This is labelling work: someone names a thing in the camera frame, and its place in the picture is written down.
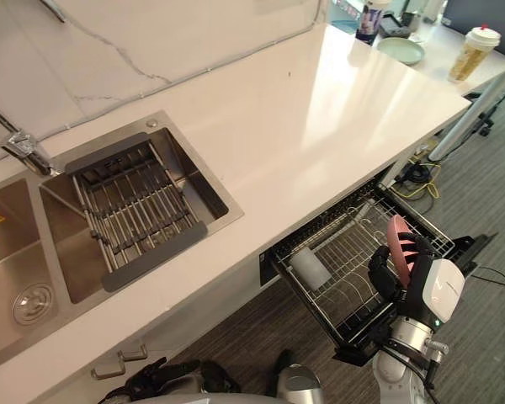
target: yellow cable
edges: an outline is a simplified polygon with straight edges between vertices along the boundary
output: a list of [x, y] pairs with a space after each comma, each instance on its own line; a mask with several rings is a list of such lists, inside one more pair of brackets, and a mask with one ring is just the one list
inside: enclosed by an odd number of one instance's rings
[[429, 182], [424, 183], [422, 187], [417, 188], [416, 190], [414, 190], [410, 194], [403, 194], [402, 192], [397, 191], [395, 189], [395, 187], [391, 187], [393, 192], [395, 194], [397, 194], [398, 196], [400, 196], [401, 198], [410, 199], [412, 196], [415, 196], [418, 193], [420, 193], [421, 191], [423, 191], [424, 189], [426, 189], [428, 191], [428, 193], [430, 194], [430, 196], [432, 196], [434, 199], [439, 199], [439, 190], [438, 190], [438, 187], [436, 186], [436, 183], [434, 181], [435, 181], [436, 177], [438, 177], [439, 172], [441, 171], [441, 166], [439, 166], [438, 164], [433, 164], [431, 162], [425, 162], [422, 165], [437, 168], [436, 172], [434, 173], [434, 175], [432, 176], [432, 178], [430, 179]]

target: dish drying rack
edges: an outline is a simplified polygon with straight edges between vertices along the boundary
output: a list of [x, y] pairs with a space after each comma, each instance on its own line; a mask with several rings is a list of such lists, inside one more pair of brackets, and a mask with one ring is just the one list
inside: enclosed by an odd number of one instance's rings
[[[406, 219], [412, 232], [424, 235], [439, 256], [455, 248], [417, 212], [410, 214], [387, 192], [377, 189], [373, 179], [268, 252], [269, 263], [337, 345], [339, 359], [349, 363], [366, 363], [374, 354], [367, 331], [395, 316], [394, 306], [370, 283], [367, 265], [376, 248], [387, 245], [387, 224], [396, 214]], [[304, 247], [316, 254], [331, 275], [317, 290], [311, 290], [289, 264]], [[391, 261], [388, 266], [395, 271]]]
[[90, 233], [110, 275], [107, 291], [147, 272], [207, 234], [151, 141], [116, 144], [109, 157], [70, 169]]

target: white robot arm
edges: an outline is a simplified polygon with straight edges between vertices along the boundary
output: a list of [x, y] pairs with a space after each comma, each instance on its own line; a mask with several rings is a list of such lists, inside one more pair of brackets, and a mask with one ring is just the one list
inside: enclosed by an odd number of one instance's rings
[[414, 252], [407, 288], [387, 268], [388, 247], [379, 247], [369, 263], [372, 283], [384, 298], [396, 304], [398, 314], [390, 332], [380, 339], [381, 349], [373, 359], [380, 403], [426, 403], [428, 396], [436, 403], [433, 377], [449, 348], [432, 337], [451, 318], [465, 278], [451, 261], [434, 258], [424, 237], [412, 233], [399, 237], [411, 241], [411, 246], [405, 243], [405, 251]]

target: open dishwasher drawer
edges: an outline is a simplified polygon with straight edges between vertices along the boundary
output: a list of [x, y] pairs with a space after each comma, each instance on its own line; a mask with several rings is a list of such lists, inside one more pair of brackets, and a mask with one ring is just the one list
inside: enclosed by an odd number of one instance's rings
[[[336, 345], [335, 359], [362, 366], [377, 352], [375, 330], [396, 317], [368, 277], [367, 264], [381, 245], [390, 218], [402, 215], [412, 232], [422, 234], [442, 257], [452, 256], [455, 243], [409, 207], [402, 207], [373, 178], [261, 257], [263, 282], [279, 273]], [[310, 248], [331, 278], [313, 290], [290, 265], [302, 248]]]

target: metal pole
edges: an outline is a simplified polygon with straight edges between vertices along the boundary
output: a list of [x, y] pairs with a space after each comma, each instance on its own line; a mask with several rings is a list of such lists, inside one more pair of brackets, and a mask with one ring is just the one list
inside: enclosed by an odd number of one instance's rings
[[460, 118], [447, 136], [436, 146], [428, 156], [431, 162], [441, 160], [449, 149], [461, 138], [479, 118], [479, 114], [490, 106], [497, 95], [505, 88], [505, 72], [497, 76], [471, 105], [467, 112]]

